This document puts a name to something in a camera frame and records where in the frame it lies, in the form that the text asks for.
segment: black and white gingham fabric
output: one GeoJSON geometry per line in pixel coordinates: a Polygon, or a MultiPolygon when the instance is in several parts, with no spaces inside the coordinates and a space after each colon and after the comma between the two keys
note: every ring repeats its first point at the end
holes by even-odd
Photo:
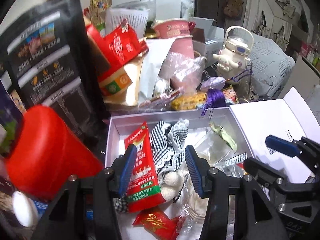
{"type": "Polygon", "coordinates": [[[121,213],[127,213],[128,212],[128,202],[126,199],[126,195],[124,195],[122,198],[117,198],[115,201],[115,210],[121,213]]]}
{"type": "Polygon", "coordinates": [[[166,174],[177,171],[181,165],[188,127],[188,120],[179,119],[174,126],[160,121],[151,132],[151,148],[160,186],[166,174]]]}

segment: pink paper cup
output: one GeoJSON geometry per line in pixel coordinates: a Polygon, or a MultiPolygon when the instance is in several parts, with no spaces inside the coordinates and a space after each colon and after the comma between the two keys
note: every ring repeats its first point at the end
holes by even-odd
{"type": "Polygon", "coordinates": [[[188,21],[183,18],[169,19],[153,26],[161,39],[190,35],[188,21]]]}
{"type": "Polygon", "coordinates": [[[192,36],[177,37],[170,48],[170,52],[180,53],[194,59],[192,36]]]}

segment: open cardboard box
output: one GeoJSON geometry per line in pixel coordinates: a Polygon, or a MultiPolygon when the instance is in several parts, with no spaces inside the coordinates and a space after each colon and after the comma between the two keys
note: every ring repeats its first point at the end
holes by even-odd
{"type": "MultiPolygon", "coordinates": [[[[229,108],[215,108],[211,119],[201,116],[200,110],[171,111],[161,113],[134,114],[111,117],[106,150],[105,167],[110,167],[113,161],[124,154],[124,138],[129,136],[144,121],[149,131],[160,121],[174,123],[179,118],[190,121],[185,146],[195,145],[209,130],[209,120],[223,125],[228,134],[238,144],[238,154],[246,152],[255,156],[276,169],[285,169],[291,182],[305,182],[310,170],[297,158],[288,158],[280,153],[270,153],[264,144],[266,136],[272,134],[288,140],[301,139],[306,136],[320,143],[320,127],[307,104],[292,88],[283,99],[261,101],[248,104],[233,105],[229,108]]],[[[182,198],[176,204],[164,203],[160,208],[174,218],[180,215],[182,198]]],[[[123,240],[156,238],[143,227],[132,227],[137,213],[117,214],[120,232],[123,240]]],[[[196,224],[188,234],[181,233],[177,240],[198,239],[202,225],[196,224]]]]}
{"type": "Polygon", "coordinates": [[[190,21],[196,23],[191,35],[193,42],[193,49],[207,58],[206,67],[215,63],[213,54],[218,54],[222,49],[224,41],[224,29],[212,26],[214,20],[191,17],[190,21]]]}

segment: metal bolt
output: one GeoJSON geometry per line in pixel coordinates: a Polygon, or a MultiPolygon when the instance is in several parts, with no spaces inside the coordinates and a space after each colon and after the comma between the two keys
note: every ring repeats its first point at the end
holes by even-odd
{"type": "Polygon", "coordinates": [[[219,170],[218,170],[217,168],[210,168],[210,169],[209,169],[209,172],[210,172],[211,174],[213,174],[213,175],[214,175],[214,174],[217,174],[218,171],[219,171],[219,170]]]}
{"type": "Polygon", "coordinates": [[[104,173],[105,174],[111,174],[111,173],[113,173],[113,169],[112,168],[105,168],[104,169],[104,173]]]}
{"type": "Polygon", "coordinates": [[[246,174],[243,176],[243,178],[247,181],[250,182],[252,180],[252,176],[250,174],[246,174]]]}
{"type": "Polygon", "coordinates": [[[76,179],[78,179],[78,176],[76,174],[72,174],[68,178],[69,181],[75,181],[76,179]]]}
{"type": "Polygon", "coordinates": [[[285,211],[285,204],[284,204],[284,203],[280,204],[280,205],[278,206],[278,210],[279,210],[280,212],[285,211]]]}
{"type": "Polygon", "coordinates": [[[282,178],[278,178],[277,179],[277,183],[280,185],[280,184],[282,184],[283,183],[283,179],[282,178]]]}

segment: purple tassel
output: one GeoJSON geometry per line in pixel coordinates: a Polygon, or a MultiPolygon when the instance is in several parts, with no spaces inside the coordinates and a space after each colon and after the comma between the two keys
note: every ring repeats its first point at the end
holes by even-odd
{"type": "Polygon", "coordinates": [[[201,116],[204,116],[209,108],[226,107],[226,99],[222,91],[209,89],[205,94],[205,104],[201,116]]]}

